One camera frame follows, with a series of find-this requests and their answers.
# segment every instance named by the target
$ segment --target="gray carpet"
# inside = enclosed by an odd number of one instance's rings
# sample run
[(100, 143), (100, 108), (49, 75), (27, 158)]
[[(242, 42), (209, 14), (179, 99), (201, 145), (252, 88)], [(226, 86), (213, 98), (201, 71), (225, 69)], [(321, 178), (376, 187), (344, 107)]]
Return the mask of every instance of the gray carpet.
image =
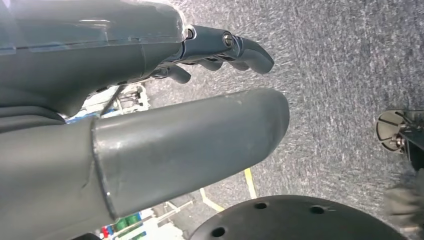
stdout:
[[(191, 82), (147, 85), (154, 107), (258, 87), (290, 103), (291, 122), (275, 152), (252, 168), (259, 196), (325, 198), (385, 219), (386, 188), (408, 181), (405, 157), (386, 153), (375, 132), (386, 109), (424, 109), (424, 3), (417, 0), (174, 0), (196, 25), (259, 41), (271, 73), (190, 67)], [(243, 173), (206, 188), (227, 208), (249, 199)], [(192, 232), (215, 212), (194, 192), (177, 222)]]

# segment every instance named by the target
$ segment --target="metal frame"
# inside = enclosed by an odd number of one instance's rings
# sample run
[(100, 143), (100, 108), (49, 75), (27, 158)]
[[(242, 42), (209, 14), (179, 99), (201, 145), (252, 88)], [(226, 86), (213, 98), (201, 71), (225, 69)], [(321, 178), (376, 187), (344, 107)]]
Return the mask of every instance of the metal frame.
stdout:
[(412, 167), (424, 168), (424, 110), (388, 110), (377, 120), (376, 133), (384, 148), (407, 154)]

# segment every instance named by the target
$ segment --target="green object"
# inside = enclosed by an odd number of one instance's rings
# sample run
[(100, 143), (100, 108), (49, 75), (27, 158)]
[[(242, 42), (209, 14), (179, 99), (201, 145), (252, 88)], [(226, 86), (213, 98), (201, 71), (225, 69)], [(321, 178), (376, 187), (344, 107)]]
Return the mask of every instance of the green object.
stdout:
[(126, 219), (126, 222), (128, 223), (128, 226), (134, 225), (139, 222), (136, 214), (127, 216), (125, 219)]
[(121, 218), (118, 222), (115, 223), (115, 228), (117, 231), (121, 231), (126, 227), (128, 227), (128, 224), (125, 218)]
[(144, 236), (146, 236), (146, 232), (142, 232), (139, 235), (137, 235), (136, 237), (134, 237), (132, 240), (141, 240)]

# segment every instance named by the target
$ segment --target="clear plastic cover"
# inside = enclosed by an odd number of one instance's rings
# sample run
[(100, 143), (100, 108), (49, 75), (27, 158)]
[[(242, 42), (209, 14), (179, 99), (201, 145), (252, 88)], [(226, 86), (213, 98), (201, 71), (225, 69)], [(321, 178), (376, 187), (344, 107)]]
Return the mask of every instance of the clear plastic cover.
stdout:
[(167, 0), (1, 0), (0, 55), (178, 43), (184, 15)]

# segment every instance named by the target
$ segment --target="yellow tape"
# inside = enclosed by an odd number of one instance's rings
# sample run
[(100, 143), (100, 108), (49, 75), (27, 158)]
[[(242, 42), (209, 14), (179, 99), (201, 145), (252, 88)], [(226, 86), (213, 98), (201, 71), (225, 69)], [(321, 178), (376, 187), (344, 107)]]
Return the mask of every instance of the yellow tape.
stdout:
[(201, 200), (203, 201), (203, 203), (208, 205), (209, 207), (211, 207), (212, 209), (214, 209), (218, 213), (225, 210), (225, 208), (223, 208), (222, 206), (220, 206), (220, 205), (216, 204), (215, 202), (209, 200), (209, 198), (206, 197), (205, 189), (203, 187), (200, 188), (200, 195), (201, 195)]
[(250, 167), (244, 170), (244, 176), (246, 177), (247, 188), (249, 189), (249, 194), (251, 199), (257, 199), (255, 185), (253, 184), (252, 172)]

